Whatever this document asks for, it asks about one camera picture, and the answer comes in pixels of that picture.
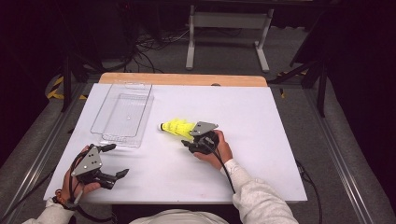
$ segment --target desk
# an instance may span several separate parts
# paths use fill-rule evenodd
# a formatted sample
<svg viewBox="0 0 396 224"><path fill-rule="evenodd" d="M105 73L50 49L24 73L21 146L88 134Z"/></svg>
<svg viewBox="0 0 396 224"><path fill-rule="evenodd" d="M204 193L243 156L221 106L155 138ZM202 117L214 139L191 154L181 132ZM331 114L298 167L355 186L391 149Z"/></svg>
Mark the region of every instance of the desk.
<svg viewBox="0 0 396 224"><path fill-rule="evenodd" d="M200 84L192 86L189 77ZM194 158L178 136L157 129L159 123L173 118L216 122L225 132L235 159L253 176L265 179L288 202L306 201L288 139L263 77L157 74L103 74L101 84L92 88L44 199L60 187L65 170L79 151L90 143L97 144L90 128L110 87L105 83L112 79L150 81L154 84L154 103L140 148L117 147L101 153L102 172L114 175L129 168L128 175L113 190L99 189L85 202L231 203L227 178ZM244 85L244 80L248 87L236 87ZM169 85L172 82L180 85ZM228 86L205 86L213 82Z"/></svg>

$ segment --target sleeve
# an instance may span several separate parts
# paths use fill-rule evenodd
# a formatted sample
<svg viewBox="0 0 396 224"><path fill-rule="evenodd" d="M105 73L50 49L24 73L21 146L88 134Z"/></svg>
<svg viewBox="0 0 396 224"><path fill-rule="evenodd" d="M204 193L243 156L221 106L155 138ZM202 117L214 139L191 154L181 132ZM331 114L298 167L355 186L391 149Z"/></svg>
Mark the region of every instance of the sleeve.
<svg viewBox="0 0 396 224"><path fill-rule="evenodd" d="M233 205L243 223L298 223L285 201L268 184L252 178L234 159L224 165L235 189Z"/></svg>
<svg viewBox="0 0 396 224"><path fill-rule="evenodd" d="M51 198L47 200L46 209L41 213L38 219L29 219L23 224L46 224L57 223L67 224L70 217L74 215L74 211L66 210L61 204L54 203Z"/></svg>

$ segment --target person's right hand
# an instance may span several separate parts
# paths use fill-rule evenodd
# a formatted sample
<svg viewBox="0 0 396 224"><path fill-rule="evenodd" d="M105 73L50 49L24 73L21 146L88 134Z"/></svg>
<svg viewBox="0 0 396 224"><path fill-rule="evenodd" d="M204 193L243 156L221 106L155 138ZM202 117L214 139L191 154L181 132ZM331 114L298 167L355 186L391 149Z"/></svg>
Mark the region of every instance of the person's right hand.
<svg viewBox="0 0 396 224"><path fill-rule="evenodd" d="M224 134L220 130L214 130L215 133L218 135L219 138L219 144L218 144L218 150L217 152L219 153L221 160L223 163L226 163L230 159L233 158L233 153L231 152L230 146L228 143L224 140ZM200 152L194 152L194 157L198 158L201 161L207 161L209 162L213 167L215 167L218 170L221 170L221 163L219 162L218 158L216 158L213 153L210 153L208 155L205 155Z"/></svg>

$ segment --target yellow object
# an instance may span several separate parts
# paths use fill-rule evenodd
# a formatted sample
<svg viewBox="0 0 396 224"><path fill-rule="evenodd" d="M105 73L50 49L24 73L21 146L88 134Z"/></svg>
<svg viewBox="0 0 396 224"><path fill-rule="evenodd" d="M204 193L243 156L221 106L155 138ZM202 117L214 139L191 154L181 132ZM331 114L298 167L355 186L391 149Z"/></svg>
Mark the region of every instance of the yellow object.
<svg viewBox="0 0 396 224"><path fill-rule="evenodd" d="M160 130L192 139L193 137L190 135L190 132L194 127L195 123L188 123L185 119L172 119L162 123Z"/></svg>

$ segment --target person's left hand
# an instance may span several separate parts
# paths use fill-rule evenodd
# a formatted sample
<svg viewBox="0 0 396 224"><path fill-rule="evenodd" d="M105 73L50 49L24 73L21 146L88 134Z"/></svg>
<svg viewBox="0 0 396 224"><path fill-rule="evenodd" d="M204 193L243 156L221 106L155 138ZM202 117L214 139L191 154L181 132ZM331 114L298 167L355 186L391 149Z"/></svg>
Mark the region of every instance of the person's left hand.
<svg viewBox="0 0 396 224"><path fill-rule="evenodd" d="M88 146L85 146L81 152L88 150ZM72 182L72 186L73 186L73 190L75 192L74 197L76 198L78 196L78 194L80 193L81 190L84 189L84 192L82 194L82 197L84 197L84 195L87 195L88 193L101 188L99 183L91 183L88 185L84 185L82 183L78 183L78 180L73 176L73 182ZM70 199L70 190L69 190L69 179L70 179L70 169L66 172L66 174L64 174L64 185L62 186L62 190L61 190L61 197L65 200L69 200Z"/></svg>

